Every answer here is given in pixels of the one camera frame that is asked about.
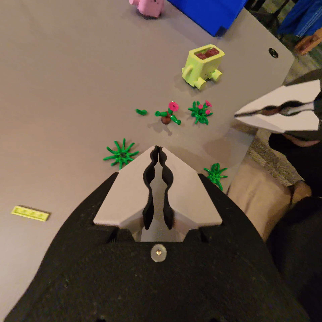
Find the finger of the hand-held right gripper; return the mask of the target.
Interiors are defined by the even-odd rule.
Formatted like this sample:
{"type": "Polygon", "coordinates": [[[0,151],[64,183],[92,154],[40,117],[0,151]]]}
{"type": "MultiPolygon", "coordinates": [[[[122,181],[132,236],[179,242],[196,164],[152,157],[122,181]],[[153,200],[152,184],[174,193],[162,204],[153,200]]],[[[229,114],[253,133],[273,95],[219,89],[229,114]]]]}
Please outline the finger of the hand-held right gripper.
{"type": "Polygon", "coordinates": [[[290,101],[302,104],[311,103],[321,90],[320,80],[312,80],[304,83],[281,86],[246,104],[238,110],[234,116],[250,116],[268,106],[281,106],[290,101]]]}
{"type": "Polygon", "coordinates": [[[312,108],[261,109],[238,113],[234,118],[249,126],[276,133],[316,131],[320,126],[320,119],[312,108]]]}

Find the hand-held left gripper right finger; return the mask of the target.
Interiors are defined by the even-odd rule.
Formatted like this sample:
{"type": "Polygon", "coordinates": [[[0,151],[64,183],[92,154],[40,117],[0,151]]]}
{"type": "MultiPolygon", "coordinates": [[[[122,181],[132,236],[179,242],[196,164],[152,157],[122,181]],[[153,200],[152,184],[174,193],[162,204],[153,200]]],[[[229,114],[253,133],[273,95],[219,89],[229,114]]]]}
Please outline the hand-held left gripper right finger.
{"type": "Polygon", "coordinates": [[[199,174],[164,147],[159,148],[162,179],[166,184],[163,214],[168,229],[183,241],[190,230],[218,226],[223,220],[199,174]]]}

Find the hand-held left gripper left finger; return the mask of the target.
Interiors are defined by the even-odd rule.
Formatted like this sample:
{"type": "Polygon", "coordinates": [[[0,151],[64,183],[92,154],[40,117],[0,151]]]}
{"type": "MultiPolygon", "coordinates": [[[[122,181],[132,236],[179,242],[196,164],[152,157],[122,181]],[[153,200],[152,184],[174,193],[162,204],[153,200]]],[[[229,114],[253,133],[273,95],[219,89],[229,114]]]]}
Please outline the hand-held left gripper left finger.
{"type": "Polygon", "coordinates": [[[144,231],[149,230],[155,217],[151,183],[158,159],[159,146],[152,146],[118,171],[94,217],[95,225],[128,230],[135,241],[142,241],[144,231]]]}

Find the person's right hand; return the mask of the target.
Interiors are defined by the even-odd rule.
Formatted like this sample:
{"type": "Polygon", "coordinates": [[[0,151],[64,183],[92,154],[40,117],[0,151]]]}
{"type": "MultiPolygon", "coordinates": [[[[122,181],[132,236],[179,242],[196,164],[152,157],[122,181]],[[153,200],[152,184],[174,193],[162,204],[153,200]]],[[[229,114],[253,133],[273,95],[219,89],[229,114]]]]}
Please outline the person's right hand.
{"type": "Polygon", "coordinates": [[[287,134],[283,134],[283,136],[298,147],[311,147],[320,143],[320,140],[311,140],[311,141],[301,140],[287,134]]]}

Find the small green toy leaf plant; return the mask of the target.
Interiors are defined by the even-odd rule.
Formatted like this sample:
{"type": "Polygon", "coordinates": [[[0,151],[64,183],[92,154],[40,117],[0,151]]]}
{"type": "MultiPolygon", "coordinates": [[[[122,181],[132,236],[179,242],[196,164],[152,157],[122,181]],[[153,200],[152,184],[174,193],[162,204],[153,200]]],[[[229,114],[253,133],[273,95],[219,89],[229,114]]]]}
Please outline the small green toy leaf plant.
{"type": "Polygon", "coordinates": [[[209,169],[206,167],[203,168],[203,170],[207,172],[207,178],[221,191],[223,191],[221,180],[228,177],[227,175],[223,175],[223,172],[227,169],[227,167],[221,168],[219,163],[214,163],[209,169]]]}

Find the large green toy leaf plant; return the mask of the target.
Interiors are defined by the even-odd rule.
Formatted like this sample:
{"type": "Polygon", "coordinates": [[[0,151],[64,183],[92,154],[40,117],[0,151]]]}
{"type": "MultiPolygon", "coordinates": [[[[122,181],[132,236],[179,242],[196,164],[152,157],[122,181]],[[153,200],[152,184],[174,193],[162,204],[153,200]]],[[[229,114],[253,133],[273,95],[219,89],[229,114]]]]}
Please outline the large green toy leaf plant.
{"type": "Polygon", "coordinates": [[[134,161],[135,156],[139,154],[139,151],[132,151],[132,147],[135,145],[134,142],[127,145],[127,141],[123,138],[120,144],[117,140],[114,141],[115,149],[111,149],[109,146],[106,147],[110,153],[107,157],[103,158],[103,161],[111,161],[111,166],[118,166],[119,170],[134,161]]]}

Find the wooden beam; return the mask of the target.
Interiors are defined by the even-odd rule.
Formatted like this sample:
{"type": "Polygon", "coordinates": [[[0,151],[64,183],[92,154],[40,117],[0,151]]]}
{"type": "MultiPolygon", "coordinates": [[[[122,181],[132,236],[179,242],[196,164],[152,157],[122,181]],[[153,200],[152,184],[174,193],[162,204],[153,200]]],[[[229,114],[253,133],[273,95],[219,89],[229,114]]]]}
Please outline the wooden beam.
{"type": "Polygon", "coordinates": [[[297,55],[305,55],[322,42],[322,35],[315,33],[302,38],[294,47],[297,55]]]}

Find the person's right leg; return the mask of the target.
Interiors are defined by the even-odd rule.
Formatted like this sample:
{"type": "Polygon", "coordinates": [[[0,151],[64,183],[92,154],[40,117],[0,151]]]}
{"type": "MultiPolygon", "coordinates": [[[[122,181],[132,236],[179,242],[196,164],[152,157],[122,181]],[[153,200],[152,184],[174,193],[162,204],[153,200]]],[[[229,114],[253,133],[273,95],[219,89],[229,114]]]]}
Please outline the person's right leg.
{"type": "Polygon", "coordinates": [[[312,196],[303,181],[287,187],[246,155],[232,181],[228,196],[246,214],[264,242],[279,220],[297,202],[312,196]]]}

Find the blue cloth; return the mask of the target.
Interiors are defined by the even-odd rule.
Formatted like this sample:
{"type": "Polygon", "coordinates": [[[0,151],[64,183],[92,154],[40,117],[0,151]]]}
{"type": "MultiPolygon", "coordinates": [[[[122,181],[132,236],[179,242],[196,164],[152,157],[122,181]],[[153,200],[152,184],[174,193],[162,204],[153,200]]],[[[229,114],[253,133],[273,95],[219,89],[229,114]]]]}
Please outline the blue cloth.
{"type": "Polygon", "coordinates": [[[299,0],[277,30],[278,35],[311,36],[322,27],[322,1],[299,0]]]}

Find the green toy bush pink flowers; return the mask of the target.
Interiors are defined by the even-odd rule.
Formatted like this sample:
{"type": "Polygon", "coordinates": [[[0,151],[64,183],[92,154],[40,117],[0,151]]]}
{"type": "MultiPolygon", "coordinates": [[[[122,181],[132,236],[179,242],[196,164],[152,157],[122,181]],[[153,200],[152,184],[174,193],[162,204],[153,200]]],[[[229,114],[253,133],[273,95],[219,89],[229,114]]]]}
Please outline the green toy bush pink flowers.
{"type": "Polygon", "coordinates": [[[203,104],[201,104],[199,101],[194,101],[192,103],[192,107],[188,108],[188,110],[191,112],[191,117],[195,118],[195,124],[200,123],[208,125],[208,118],[213,115],[211,108],[211,102],[205,100],[203,104]]]}

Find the toy flower in brown pot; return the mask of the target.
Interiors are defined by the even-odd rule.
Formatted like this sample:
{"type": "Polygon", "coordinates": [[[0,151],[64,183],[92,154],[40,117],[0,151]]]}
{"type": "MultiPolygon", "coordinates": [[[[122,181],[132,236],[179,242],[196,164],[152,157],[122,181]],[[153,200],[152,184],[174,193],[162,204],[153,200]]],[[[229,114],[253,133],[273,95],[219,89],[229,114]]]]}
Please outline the toy flower in brown pot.
{"type": "Polygon", "coordinates": [[[181,120],[178,119],[174,112],[177,112],[179,110],[179,105],[175,101],[171,101],[168,104],[168,108],[166,111],[160,112],[155,111],[155,116],[161,118],[161,122],[165,125],[168,125],[170,122],[174,122],[177,125],[181,124],[181,120]]]}

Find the lime green flat toy brick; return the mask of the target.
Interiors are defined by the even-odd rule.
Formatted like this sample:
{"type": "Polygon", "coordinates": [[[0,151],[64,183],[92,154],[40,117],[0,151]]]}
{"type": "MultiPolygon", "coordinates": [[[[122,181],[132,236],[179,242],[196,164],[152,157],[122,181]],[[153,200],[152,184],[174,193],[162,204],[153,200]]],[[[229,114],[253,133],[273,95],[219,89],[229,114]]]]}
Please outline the lime green flat toy brick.
{"type": "Polygon", "coordinates": [[[51,212],[42,211],[31,207],[25,207],[23,205],[17,205],[13,208],[11,214],[41,222],[46,222],[50,217],[51,212]]]}

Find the lime green toy pot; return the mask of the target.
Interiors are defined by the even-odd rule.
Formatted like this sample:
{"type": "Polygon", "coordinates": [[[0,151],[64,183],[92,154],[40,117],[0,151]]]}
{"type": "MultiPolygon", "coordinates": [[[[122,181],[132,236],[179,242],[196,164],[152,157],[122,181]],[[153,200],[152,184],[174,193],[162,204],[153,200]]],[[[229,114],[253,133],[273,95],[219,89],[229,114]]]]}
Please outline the lime green toy pot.
{"type": "Polygon", "coordinates": [[[182,68],[182,78],[192,87],[202,90],[207,80],[217,82],[222,72],[219,66],[225,53],[213,44],[190,50],[182,68]]]}

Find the large blue storage bin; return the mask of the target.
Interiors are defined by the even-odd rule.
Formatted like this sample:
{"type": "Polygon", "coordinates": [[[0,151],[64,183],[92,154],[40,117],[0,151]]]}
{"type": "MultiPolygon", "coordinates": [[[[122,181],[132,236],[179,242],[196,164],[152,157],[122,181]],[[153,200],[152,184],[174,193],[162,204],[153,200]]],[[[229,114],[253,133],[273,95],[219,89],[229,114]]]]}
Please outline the large blue storage bin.
{"type": "Polygon", "coordinates": [[[169,0],[180,12],[213,37],[222,37],[247,0],[169,0]]]}

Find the pink toy pot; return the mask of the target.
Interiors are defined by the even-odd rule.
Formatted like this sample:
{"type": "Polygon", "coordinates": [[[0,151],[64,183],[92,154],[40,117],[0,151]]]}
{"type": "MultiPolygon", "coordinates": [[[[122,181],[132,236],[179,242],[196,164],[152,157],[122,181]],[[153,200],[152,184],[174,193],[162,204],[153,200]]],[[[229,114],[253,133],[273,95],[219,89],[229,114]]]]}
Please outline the pink toy pot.
{"type": "Polygon", "coordinates": [[[129,3],[146,17],[159,18],[165,9],[164,0],[129,0],[129,3]]]}

